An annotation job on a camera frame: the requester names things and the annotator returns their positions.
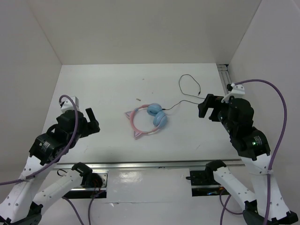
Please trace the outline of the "pink blue cat-ear headphones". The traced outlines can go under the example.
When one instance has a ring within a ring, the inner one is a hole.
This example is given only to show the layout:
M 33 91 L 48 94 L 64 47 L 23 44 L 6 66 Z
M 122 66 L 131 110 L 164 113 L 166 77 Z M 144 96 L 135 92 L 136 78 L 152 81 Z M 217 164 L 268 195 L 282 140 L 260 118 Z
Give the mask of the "pink blue cat-ear headphones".
M 153 135 L 163 129 L 168 122 L 165 110 L 158 103 L 145 104 L 124 114 L 129 120 L 134 139 Z

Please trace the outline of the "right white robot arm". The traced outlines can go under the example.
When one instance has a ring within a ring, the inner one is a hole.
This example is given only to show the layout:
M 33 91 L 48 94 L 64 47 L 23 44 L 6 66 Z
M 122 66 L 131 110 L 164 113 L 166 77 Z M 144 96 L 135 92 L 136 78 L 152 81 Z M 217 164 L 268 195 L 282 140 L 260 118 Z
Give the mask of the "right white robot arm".
M 230 98 L 208 94 L 198 105 L 199 117 L 205 117 L 207 110 L 213 111 L 211 121 L 220 122 L 229 134 L 230 142 L 236 149 L 251 177 L 253 191 L 245 187 L 222 160 L 206 165 L 205 180 L 219 183 L 237 201 L 248 225 L 291 225 L 298 222 L 295 212 L 289 210 L 280 193 L 271 163 L 270 147 L 263 132 L 253 126 L 254 110 L 242 98 Z

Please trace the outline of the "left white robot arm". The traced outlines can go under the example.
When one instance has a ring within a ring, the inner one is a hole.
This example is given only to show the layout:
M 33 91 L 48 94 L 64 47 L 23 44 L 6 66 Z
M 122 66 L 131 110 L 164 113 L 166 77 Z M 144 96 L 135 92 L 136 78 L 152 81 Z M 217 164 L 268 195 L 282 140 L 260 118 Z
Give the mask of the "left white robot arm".
M 57 117 L 57 124 L 39 135 L 30 151 L 19 180 L 0 205 L 0 221 L 5 225 L 37 225 L 42 215 L 56 201 L 76 187 L 98 188 L 102 179 L 86 164 L 79 162 L 58 181 L 44 190 L 40 187 L 56 166 L 53 160 L 69 144 L 73 148 L 80 138 L 100 131 L 91 108 L 82 112 L 67 110 Z

